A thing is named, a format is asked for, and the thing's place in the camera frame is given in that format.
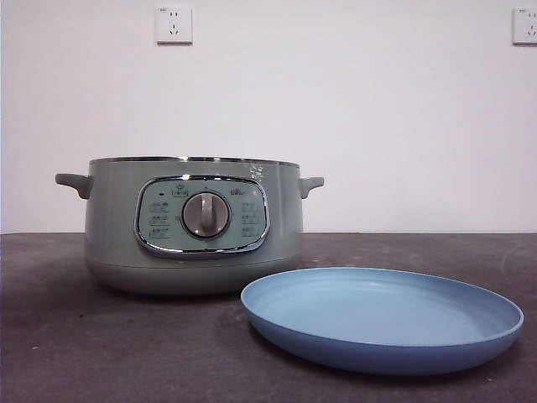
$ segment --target plate rim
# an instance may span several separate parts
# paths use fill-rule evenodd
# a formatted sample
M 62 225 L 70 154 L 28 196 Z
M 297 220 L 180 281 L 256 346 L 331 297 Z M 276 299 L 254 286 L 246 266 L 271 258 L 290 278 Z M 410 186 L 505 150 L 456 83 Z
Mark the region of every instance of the plate rim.
M 398 274 L 403 274 L 403 275 L 417 275 L 417 276 L 424 276 L 424 277 L 433 277 L 435 279 L 442 280 L 442 281 L 456 282 L 456 283 L 459 283 L 459 284 L 464 285 L 464 286 L 468 286 L 468 287 L 471 287 L 471 288 L 476 288 L 476 289 L 479 289 L 479 290 L 483 290 L 483 291 L 485 291 L 487 293 L 493 294 L 494 296 L 499 297 L 500 299 L 506 301 L 509 305 L 514 307 L 515 310 L 519 313 L 519 321 L 508 330 L 505 330 L 505 331 L 500 332 L 500 333 L 493 334 L 492 336 L 487 336 L 485 338 L 475 339 L 474 341 L 465 341 L 465 342 L 460 342 L 460 343 L 421 343 L 421 344 L 373 343 L 373 342 L 365 342 L 365 341 L 348 340 L 348 339 L 345 339 L 345 338 L 331 338 L 331 337 L 328 337 L 328 336 L 322 336 L 322 335 L 314 334 L 314 333 L 310 333 L 310 332 L 303 332 L 301 330 L 294 329 L 292 327 L 286 327 L 286 326 L 283 326 L 283 325 L 281 325 L 281 324 L 279 324 L 277 322 L 270 321 L 269 319 L 267 319 L 265 317 L 262 317 L 259 314 L 255 313 L 254 310 L 245 301 L 245 293 L 247 292 L 248 288 L 251 288 L 251 287 L 255 286 L 255 283 L 265 281 L 267 278 L 275 277 L 275 276 L 278 276 L 278 275 L 289 275 L 289 274 L 298 273 L 298 272 L 328 271 L 328 270 L 333 270 L 333 269 L 396 272 Z M 244 308 L 250 314 L 252 314 L 255 317 L 257 317 L 257 318 L 259 318 L 259 319 L 261 319 L 261 320 L 263 320 L 263 321 L 265 321 L 267 323 L 270 323 L 270 324 L 272 324 L 272 325 L 274 325 L 276 327 L 282 328 L 282 329 L 284 329 L 286 331 L 296 332 L 296 333 L 299 333 L 299 334 L 302 334 L 302 335 L 305 335 L 305 336 L 308 336 L 308 337 L 313 337 L 313 338 L 322 338 L 322 339 L 329 340 L 329 341 L 332 341 L 332 342 L 362 344 L 362 345 L 385 347 L 385 348 L 448 348 L 448 347 L 460 347 L 460 346 L 468 346 L 468 345 L 479 344 L 479 343 L 486 343 L 486 342 L 490 342 L 492 340 L 498 340 L 500 338 L 504 338 L 504 337 L 507 337 L 507 336 L 509 336 L 511 334 L 514 334 L 518 330 L 520 330 L 520 328 L 524 324 L 524 313 L 519 308 L 519 306 L 517 304 L 515 304 L 514 302 L 512 302 L 511 300 L 509 300 L 509 298 L 507 298 L 505 296 L 502 296 L 502 295 L 498 294 L 497 292 L 488 290 L 488 289 L 480 287 L 478 285 L 466 283 L 464 281 L 449 279 L 447 277 L 442 277 L 442 276 L 439 276 L 439 275 L 428 275 L 426 273 L 418 273 L 418 272 L 414 272 L 414 271 L 396 270 L 396 269 L 384 269 L 384 268 L 377 268 L 377 267 L 326 266 L 326 267 L 311 267 L 311 268 L 304 268 L 304 269 L 297 269 L 297 270 L 281 271 L 279 273 L 266 275 L 264 277 L 261 277 L 260 279 L 254 280 L 251 283 L 247 284 L 241 291 L 241 303 L 244 306 Z

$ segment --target chrome trim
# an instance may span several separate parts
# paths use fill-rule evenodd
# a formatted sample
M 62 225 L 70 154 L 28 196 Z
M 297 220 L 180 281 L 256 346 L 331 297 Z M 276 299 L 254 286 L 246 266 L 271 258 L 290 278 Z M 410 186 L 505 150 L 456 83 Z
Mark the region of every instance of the chrome trim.
M 274 160 L 253 160 L 250 158 L 227 158 L 227 157 L 114 157 L 114 158 L 99 158 L 91 160 L 90 165 L 106 162 L 135 162 L 135 161 L 179 161 L 179 162 L 239 162 L 244 164 L 266 164 L 266 165 L 282 165 L 293 166 L 300 168 L 300 165 L 294 162 L 274 161 Z
M 265 217 L 266 217 L 266 224 L 265 229 L 263 230 L 263 233 L 261 236 L 255 240 L 252 243 L 249 243 L 247 245 L 236 247 L 236 248 L 227 248 L 227 249 L 193 249 L 193 250 L 182 250 L 182 249 L 169 249 L 169 248 L 162 248 L 160 246 L 154 245 L 150 243 L 146 238 L 143 237 L 140 226 L 139 226 L 139 218 L 140 218 L 140 209 L 142 204 L 142 196 L 145 192 L 145 189 L 155 183 L 155 182 L 161 182 L 161 181 L 210 181 L 215 180 L 215 178 L 220 178 L 221 181 L 234 181 L 234 182 L 246 182 L 246 183 L 252 183 L 254 184 L 259 191 L 261 192 L 261 196 L 263 198 L 263 205 L 264 205 L 264 211 L 265 211 Z M 207 258 L 207 255 L 210 256 L 216 256 L 216 255 L 226 255 L 226 254 L 236 254 L 236 253 L 243 253 L 243 252 L 251 252 L 257 248 L 259 248 L 263 242 L 265 241 L 267 237 L 267 233 L 270 229 L 270 215 L 269 215 L 269 205 L 267 203 L 267 194 L 261 184 L 253 179 L 247 179 L 247 178 L 240 178 L 236 176 L 224 176 L 224 175 L 175 175 L 175 176 L 160 176 L 153 179 L 150 179 L 149 181 L 145 182 L 140 189 L 140 192 L 138 193 L 138 200 L 136 202 L 136 213 L 134 215 L 134 235 L 136 236 L 136 239 L 141 243 L 141 245 L 146 248 L 149 252 L 152 254 L 155 254 L 162 258 Z

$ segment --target button icon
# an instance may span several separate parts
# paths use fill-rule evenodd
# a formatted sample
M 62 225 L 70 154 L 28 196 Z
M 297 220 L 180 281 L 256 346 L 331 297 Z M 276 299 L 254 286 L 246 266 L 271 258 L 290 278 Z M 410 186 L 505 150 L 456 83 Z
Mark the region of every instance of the button icon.
M 257 237 L 259 235 L 259 230 L 255 227 L 243 227 L 241 235 L 243 237 Z
M 169 238 L 168 228 L 151 228 L 149 231 L 150 238 Z
M 242 212 L 256 212 L 258 210 L 258 206 L 250 201 L 245 201 L 242 204 L 241 210 Z
M 243 214 L 242 215 L 242 223 L 243 224 L 257 224 L 258 223 L 258 215 L 255 212 L 251 212 L 249 214 Z
M 185 185 L 178 184 L 173 187 L 171 190 L 171 196 L 173 197 L 187 197 L 188 196 L 188 189 Z
M 169 225 L 168 216 L 152 216 L 149 220 L 150 225 Z
M 150 212 L 169 212 L 169 204 L 165 202 L 154 201 L 149 207 Z

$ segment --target pot handle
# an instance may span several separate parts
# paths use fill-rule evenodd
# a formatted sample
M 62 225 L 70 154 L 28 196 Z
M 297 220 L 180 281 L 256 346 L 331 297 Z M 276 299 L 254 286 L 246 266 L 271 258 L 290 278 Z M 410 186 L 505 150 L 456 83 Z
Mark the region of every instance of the pot handle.
M 56 183 L 72 187 L 78 191 L 78 196 L 82 199 L 89 199 L 93 179 L 90 176 L 75 175 L 75 174 L 56 174 Z
M 321 187 L 325 184 L 325 178 L 321 176 L 315 176 L 312 178 L 300 178 L 299 187 L 300 187 L 300 197 L 305 199 L 309 194 L 311 189 L 316 187 Z

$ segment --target pot base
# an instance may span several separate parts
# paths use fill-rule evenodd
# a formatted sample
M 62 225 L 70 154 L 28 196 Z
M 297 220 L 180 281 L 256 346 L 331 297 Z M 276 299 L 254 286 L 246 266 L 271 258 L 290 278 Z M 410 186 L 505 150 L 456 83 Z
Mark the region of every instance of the pot base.
M 294 270 L 300 255 L 222 267 L 150 268 L 103 264 L 86 260 L 98 281 L 120 290 L 161 296 L 221 294 L 241 290 L 265 275 Z

